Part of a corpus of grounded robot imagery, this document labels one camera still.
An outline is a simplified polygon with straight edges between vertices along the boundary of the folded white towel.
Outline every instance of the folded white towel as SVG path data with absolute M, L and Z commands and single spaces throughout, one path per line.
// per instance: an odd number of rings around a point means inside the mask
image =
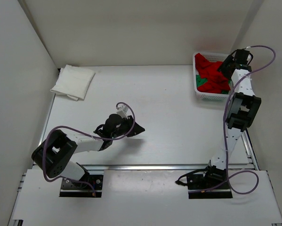
M 93 70 L 66 65 L 61 68 L 56 85 L 51 89 L 57 95 L 67 95 L 73 100 L 84 100 L 90 81 L 94 77 Z

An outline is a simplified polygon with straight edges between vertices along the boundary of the white table surface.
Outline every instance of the white table surface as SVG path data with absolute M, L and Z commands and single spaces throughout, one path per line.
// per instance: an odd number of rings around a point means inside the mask
M 96 71 L 84 101 L 56 96 L 45 136 L 55 126 L 66 125 L 92 133 L 129 104 L 146 132 L 120 141 L 101 152 L 73 155 L 80 164 L 207 164 L 222 139 L 224 102 L 198 100 L 191 65 L 103 66 Z M 242 139 L 230 163 L 248 163 Z
M 188 199 L 187 188 L 174 183 L 186 171 L 104 172 L 102 198 L 59 197 L 60 180 L 48 183 L 41 170 L 28 170 L 13 219 L 23 226 L 271 226 L 282 223 L 266 171 L 248 195 L 232 199 Z M 240 192 L 256 178 L 243 173 L 231 179 Z

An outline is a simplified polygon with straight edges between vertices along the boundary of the white wall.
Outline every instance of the white wall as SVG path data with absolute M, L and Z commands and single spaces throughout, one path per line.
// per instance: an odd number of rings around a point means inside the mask
M 0 0 L 0 226 L 31 164 L 57 70 L 17 0 Z
M 239 47 L 264 44 L 277 52 L 276 61 L 256 73 L 253 90 L 262 104 L 249 129 L 254 151 L 262 170 L 268 170 L 282 213 L 282 0 L 266 0 Z M 253 68 L 271 59 L 269 51 L 251 49 Z
M 252 0 L 21 0 L 57 67 L 189 65 L 229 53 Z

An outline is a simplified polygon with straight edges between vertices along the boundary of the mounting base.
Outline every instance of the mounting base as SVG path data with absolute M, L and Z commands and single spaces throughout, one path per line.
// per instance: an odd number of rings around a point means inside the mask
M 213 191 L 202 193 L 190 193 L 194 190 L 202 190 L 218 185 L 219 181 L 207 180 L 203 174 L 191 174 L 187 176 L 189 199 L 231 199 L 232 192 L 229 184 L 225 182 Z
M 103 175 L 89 175 L 87 181 L 96 191 L 96 198 L 102 196 Z M 62 180 L 59 197 L 95 198 L 92 189 L 86 184 L 72 183 Z

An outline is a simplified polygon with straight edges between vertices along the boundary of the purple cable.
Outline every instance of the purple cable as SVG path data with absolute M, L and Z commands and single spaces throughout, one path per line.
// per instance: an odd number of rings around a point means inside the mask
M 253 74 L 255 72 L 258 72 L 258 71 L 261 71 L 263 69 L 265 69 L 266 67 L 268 67 L 272 62 L 274 62 L 274 60 L 276 59 L 276 52 L 274 49 L 272 49 L 271 47 L 268 47 L 268 46 L 264 46 L 264 45 L 256 45 L 256 46 L 250 46 L 250 47 L 247 47 L 247 48 L 255 48 L 255 47 L 263 47 L 263 48 L 267 48 L 269 50 L 271 50 L 274 54 L 272 60 L 264 65 L 263 67 L 259 68 L 259 69 L 256 69 L 252 72 L 249 72 L 247 73 L 246 75 L 244 75 L 238 82 L 236 82 L 236 84 L 234 84 L 234 87 L 232 89 L 232 91 L 230 92 L 230 95 L 226 101 L 226 106 L 225 106 L 225 111 L 224 111 L 224 116 L 223 116 L 223 131 L 224 131 L 224 140 L 225 140 L 225 147 L 226 147 L 226 180 L 221 182 L 220 184 L 214 186 L 214 187 L 211 187 L 211 188 L 207 188 L 207 189 L 202 189 L 202 190 L 196 190 L 196 191 L 190 191 L 189 193 L 198 193 L 198 192 L 205 192 L 205 191 L 212 191 L 213 189 L 216 189 L 218 187 L 220 187 L 221 185 L 223 185 L 225 182 L 227 182 L 230 186 L 230 188 L 237 194 L 249 194 L 249 193 L 252 193 L 257 187 L 258 187 L 258 184 L 259 184 L 259 176 L 257 173 L 253 172 L 253 171 L 250 171 L 250 170 L 242 170 L 242 171 L 239 171 L 239 172 L 236 172 L 234 174 L 232 174 L 231 176 L 229 176 L 229 152 L 228 152 L 228 149 L 227 149 L 227 140 L 226 140 L 226 113 L 227 113 L 227 110 L 228 110 L 228 105 L 231 101 L 231 97 L 234 93 L 234 90 L 236 89 L 236 87 L 240 84 L 240 82 L 242 82 L 247 76 L 249 76 L 250 74 Z M 241 174 L 241 173 L 252 173 L 255 175 L 256 179 L 257 179 L 257 182 L 255 184 L 255 186 L 248 192 L 238 192 L 236 191 L 231 183 L 230 183 L 230 179 L 238 174 Z
M 55 178 L 53 178 L 53 179 L 49 179 L 49 178 L 47 177 L 47 174 L 46 174 L 46 153 L 47 153 L 47 148 L 48 148 L 48 141 L 49 141 L 49 138 L 51 137 L 52 133 L 53 133 L 56 129 L 64 128 L 64 129 L 69 129 L 69 130 L 75 131 L 75 132 L 77 132 L 77 133 L 83 134 L 83 135 L 85 135 L 85 136 L 88 136 L 88 137 L 91 137 L 91 138 L 94 138 L 94 139 L 101 139 L 101 140 L 120 140 L 120 139 L 126 137 L 126 136 L 133 130 L 133 128 L 134 128 L 134 126 L 135 126 L 135 124 L 136 124 L 136 116 L 135 116 L 135 113 L 133 112 L 132 108 L 131 108 L 128 104 L 126 104 L 126 103 L 124 103 L 124 102 L 119 102 L 119 103 L 117 103 L 116 107 L 118 107 L 118 105 L 120 105 L 120 104 L 123 104 L 123 105 L 125 105 L 126 107 L 128 107 L 129 110 L 131 111 L 132 117 L 133 117 L 133 122 L 132 122 L 132 126 L 131 126 L 130 130 L 129 130 L 125 135 L 123 135 L 123 136 L 121 136 L 121 137 L 117 137 L 117 138 L 97 137 L 97 136 L 90 135 L 90 134 L 88 134 L 88 133 L 79 131 L 79 130 L 77 130 L 77 129 L 74 129 L 74 128 L 71 128 L 71 127 L 68 127 L 68 126 L 56 126 L 56 127 L 54 127 L 54 128 L 48 133 L 48 136 L 47 136 L 46 141 L 45 141 L 44 146 L 43 146 L 43 154 L 42 154 L 42 172 L 43 172 L 43 177 L 45 178 L 46 181 L 48 181 L 48 182 L 53 182 L 53 181 L 55 181 L 55 180 L 57 180 L 57 179 L 59 179 L 59 178 L 65 178 L 65 177 L 63 177 L 63 176 L 58 176 L 58 177 L 55 177 Z M 72 182 L 74 182 L 74 183 L 81 183 L 81 184 L 86 184 L 86 185 L 88 185 L 88 186 L 92 189 L 92 191 L 93 191 L 93 193 L 94 193 L 94 196 L 96 196 L 96 192 L 95 192 L 95 190 L 94 190 L 94 187 L 93 187 L 90 183 L 88 183 L 88 182 L 86 182 L 86 181 L 73 180 L 73 179 L 70 179 L 70 178 L 67 178 L 67 179 L 70 180 L 70 181 L 72 181 Z

